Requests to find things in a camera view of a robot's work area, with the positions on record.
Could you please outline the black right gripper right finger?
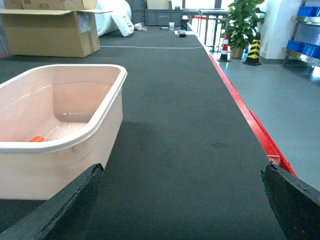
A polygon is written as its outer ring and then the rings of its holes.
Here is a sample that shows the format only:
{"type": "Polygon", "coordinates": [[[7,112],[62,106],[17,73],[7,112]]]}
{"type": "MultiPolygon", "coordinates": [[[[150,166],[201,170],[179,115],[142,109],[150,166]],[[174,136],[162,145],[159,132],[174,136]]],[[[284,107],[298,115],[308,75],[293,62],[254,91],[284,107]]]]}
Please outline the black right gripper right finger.
{"type": "Polygon", "coordinates": [[[270,162],[261,172],[270,207],[288,240],[320,238],[320,192],[270,162]]]}

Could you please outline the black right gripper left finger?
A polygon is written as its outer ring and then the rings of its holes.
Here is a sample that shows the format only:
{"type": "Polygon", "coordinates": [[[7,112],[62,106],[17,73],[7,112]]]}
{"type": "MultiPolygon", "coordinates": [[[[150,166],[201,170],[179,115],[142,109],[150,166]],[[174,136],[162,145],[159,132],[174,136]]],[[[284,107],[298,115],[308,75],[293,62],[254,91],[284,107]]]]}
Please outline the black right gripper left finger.
{"type": "Polygon", "coordinates": [[[104,168],[93,164],[0,234],[2,240],[84,240],[104,168]]]}

